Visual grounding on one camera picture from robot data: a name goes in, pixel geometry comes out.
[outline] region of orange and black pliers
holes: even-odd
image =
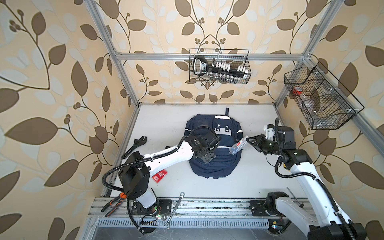
[[[109,203],[107,203],[101,210],[101,212],[104,212],[109,206],[112,206],[112,203],[114,203],[115,201],[119,200],[116,205],[111,209],[111,211],[109,211],[105,217],[108,217],[109,215],[111,215],[117,208],[118,206],[124,201],[124,199],[127,198],[127,195],[125,195],[123,192],[120,193],[119,196],[115,197],[114,199],[112,199]]]

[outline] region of black adjustable wrench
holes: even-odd
[[[127,158],[133,152],[133,150],[135,150],[137,147],[139,147],[141,145],[144,145],[145,143],[147,143],[147,137],[142,136],[140,139],[135,139],[133,146],[130,149],[128,149],[128,151],[126,151],[121,156],[121,158],[123,158],[123,159]]]

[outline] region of wire mesh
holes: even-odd
[[[251,77],[249,50],[189,50],[189,79],[218,83],[247,84]]]
[[[351,106],[342,97],[340,88],[333,87],[324,77],[323,69],[323,66],[319,68],[318,65],[314,68],[298,68],[284,74],[284,84],[311,129],[335,130],[358,114],[364,106],[361,105],[362,109]]]

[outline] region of red label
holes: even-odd
[[[161,170],[160,172],[156,173],[155,175],[152,176],[152,179],[156,182],[156,183],[159,183],[160,180],[165,176],[167,175],[167,171],[165,171],[164,169]]]

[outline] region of backpack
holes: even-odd
[[[197,114],[188,120],[185,126],[185,136],[188,136],[197,127],[207,126],[212,128],[221,137],[220,144],[214,152],[216,157],[208,164],[204,163],[201,158],[189,160],[193,172],[199,176],[205,178],[212,177],[214,179],[226,177],[231,174],[240,160],[242,151],[232,155],[229,152],[229,148],[243,138],[243,131],[241,130],[240,123],[229,117],[228,112],[229,108],[225,109],[225,116]],[[205,135],[208,131],[208,129],[198,129],[194,134]]]

